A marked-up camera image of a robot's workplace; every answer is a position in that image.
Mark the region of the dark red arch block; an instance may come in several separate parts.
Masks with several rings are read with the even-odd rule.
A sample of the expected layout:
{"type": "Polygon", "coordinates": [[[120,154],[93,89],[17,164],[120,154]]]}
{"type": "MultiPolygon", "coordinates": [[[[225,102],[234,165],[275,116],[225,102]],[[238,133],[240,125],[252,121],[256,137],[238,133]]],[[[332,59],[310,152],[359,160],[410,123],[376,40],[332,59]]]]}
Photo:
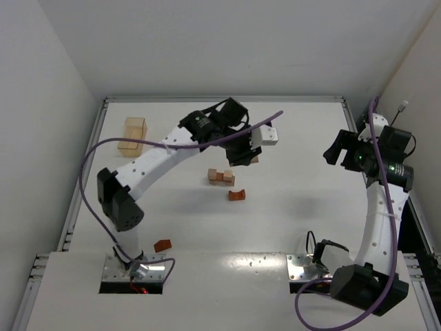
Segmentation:
{"type": "Polygon", "coordinates": [[[240,191],[232,191],[228,192],[229,201],[242,201],[246,199],[246,192],[244,189],[240,191]]]}

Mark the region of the red triangular roof block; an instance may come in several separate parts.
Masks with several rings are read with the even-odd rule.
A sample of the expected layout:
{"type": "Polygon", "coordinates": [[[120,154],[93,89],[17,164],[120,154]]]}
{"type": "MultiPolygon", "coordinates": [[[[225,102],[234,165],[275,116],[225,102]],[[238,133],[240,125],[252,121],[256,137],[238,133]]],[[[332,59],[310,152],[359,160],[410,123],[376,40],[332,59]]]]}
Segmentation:
{"type": "Polygon", "coordinates": [[[172,242],[169,239],[161,239],[154,244],[155,253],[164,252],[172,248],[172,242]]]}

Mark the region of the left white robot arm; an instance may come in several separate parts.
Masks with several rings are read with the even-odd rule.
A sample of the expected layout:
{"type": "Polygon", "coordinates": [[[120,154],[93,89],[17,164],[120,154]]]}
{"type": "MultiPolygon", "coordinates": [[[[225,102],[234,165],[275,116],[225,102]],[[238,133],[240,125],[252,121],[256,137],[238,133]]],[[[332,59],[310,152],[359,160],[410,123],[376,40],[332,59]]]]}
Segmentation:
{"type": "Polygon", "coordinates": [[[161,141],[131,163],[114,171],[97,174],[98,200],[112,224],[117,245],[113,251],[125,269],[134,259],[142,259],[135,227],[144,213],[136,202],[143,193],[180,162],[204,151],[203,144],[234,135],[220,143],[231,166],[248,166],[261,153],[261,147],[277,141],[270,123],[252,128],[247,108],[232,98],[222,107],[212,106],[188,114],[161,141]]]}

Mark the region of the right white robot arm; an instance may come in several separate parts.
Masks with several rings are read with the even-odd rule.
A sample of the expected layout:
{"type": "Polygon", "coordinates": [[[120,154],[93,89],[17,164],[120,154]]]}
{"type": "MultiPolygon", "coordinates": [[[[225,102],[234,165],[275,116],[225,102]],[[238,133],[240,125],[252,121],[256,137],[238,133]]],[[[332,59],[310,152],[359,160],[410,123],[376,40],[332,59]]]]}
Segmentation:
{"type": "Polygon", "coordinates": [[[342,150],[347,153],[341,165],[367,177],[367,216],[362,243],[355,259],[345,246],[323,239],[316,245],[312,261],[332,275],[331,298],[361,310],[368,310],[393,278],[391,289],[373,310],[382,316],[403,301],[408,283],[391,268],[398,247],[401,215],[413,186],[413,168],[404,165],[405,149],[413,140],[410,132],[384,126],[377,128],[376,143],[370,130],[361,134],[341,130],[323,154],[328,164],[336,164],[342,150]]]}

